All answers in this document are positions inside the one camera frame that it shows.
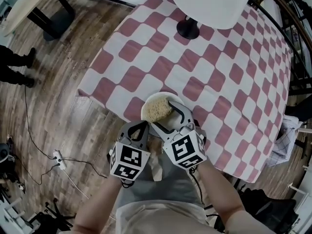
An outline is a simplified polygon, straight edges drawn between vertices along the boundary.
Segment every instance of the person's leg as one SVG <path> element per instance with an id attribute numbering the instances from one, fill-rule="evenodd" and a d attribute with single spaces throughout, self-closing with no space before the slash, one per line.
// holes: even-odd
<path id="1" fill-rule="evenodd" d="M 15 67 L 27 66 L 27 68 L 30 68 L 34 62 L 36 50 L 31 48 L 28 55 L 21 57 L 18 54 L 14 54 L 9 48 L 0 45 L 0 53 L 3 56 L 1 58 L 2 64 Z"/>
<path id="2" fill-rule="evenodd" d="M 20 72 L 15 72 L 6 65 L 0 66 L 0 81 L 11 84 L 26 85 L 33 87 L 34 80 L 22 75 Z"/>
<path id="3" fill-rule="evenodd" d="M 117 208 L 126 204 L 138 201 L 151 200 L 153 187 L 155 182 L 153 179 L 152 169 L 147 163 L 141 174 L 135 180 L 133 186 L 129 188 L 121 188 L 116 200 Z"/>
<path id="4" fill-rule="evenodd" d="M 166 153 L 159 157 L 162 180 L 156 182 L 153 194 L 158 199 L 186 202 L 203 207 L 187 171 L 175 166 Z"/>
<path id="5" fill-rule="evenodd" d="M 295 116 L 299 121 L 307 121 L 312 118 L 312 96 L 307 97 L 297 106 L 286 107 L 285 114 L 290 116 Z"/>

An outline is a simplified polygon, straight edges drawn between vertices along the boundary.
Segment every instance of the power strip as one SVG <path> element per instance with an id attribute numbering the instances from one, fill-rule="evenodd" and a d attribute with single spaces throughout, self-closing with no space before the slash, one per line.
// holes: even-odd
<path id="1" fill-rule="evenodd" d="M 60 152 L 57 150 L 54 150 L 53 151 L 53 157 L 57 158 L 55 160 L 55 162 L 57 164 L 59 164 L 59 168 L 64 171 L 66 169 L 66 165 L 65 165 L 64 161 L 62 160 L 62 155 L 60 154 Z"/>

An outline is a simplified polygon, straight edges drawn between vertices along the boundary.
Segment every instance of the checkered tablecloth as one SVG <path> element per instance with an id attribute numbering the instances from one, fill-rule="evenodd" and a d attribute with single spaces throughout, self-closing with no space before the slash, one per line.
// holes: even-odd
<path id="1" fill-rule="evenodd" d="M 251 7 L 233 29 L 200 25 L 181 37 L 185 15 L 173 0 L 147 0 L 125 18 L 78 87 L 126 121 L 140 119 L 159 91 L 178 95 L 207 133 L 207 156 L 220 170 L 255 182 L 280 128 L 288 96 L 290 50 Z"/>

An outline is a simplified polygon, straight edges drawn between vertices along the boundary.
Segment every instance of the white cable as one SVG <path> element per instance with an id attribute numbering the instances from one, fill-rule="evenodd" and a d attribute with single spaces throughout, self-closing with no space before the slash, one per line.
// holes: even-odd
<path id="1" fill-rule="evenodd" d="M 89 199 L 88 196 L 87 196 L 86 194 L 84 194 L 83 191 L 80 190 L 80 189 L 78 188 L 78 186 L 74 183 L 74 181 L 69 177 L 69 175 L 67 174 L 67 172 L 65 172 L 65 174 L 68 176 L 69 180 L 73 183 L 73 185 L 78 189 L 78 191 L 80 191 L 87 199 Z"/>

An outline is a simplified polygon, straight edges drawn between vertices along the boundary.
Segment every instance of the white round table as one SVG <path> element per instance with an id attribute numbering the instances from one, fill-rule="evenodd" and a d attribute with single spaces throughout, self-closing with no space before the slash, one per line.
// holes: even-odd
<path id="1" fill-rule="evenodd" d="M 233 28 L 248 0 L 174 0 L 174 2 L 190 17 L 178 23 L 178 32 L 187 39 L 195 39 L 199 36 L 197 22 L 216 29 Z"/>
<path id="2" fill-rule="evenodd" d="M 66 0 L 59 0 L 64 9 L 48 18 L 36 7 L 41 1 L 17 0 L 4 22 L 4 36 L 12 33 L 28 17 L 44 30 L 43 36 L 47 41 L 60 38 L 75 18 L 74 9 Z"/>

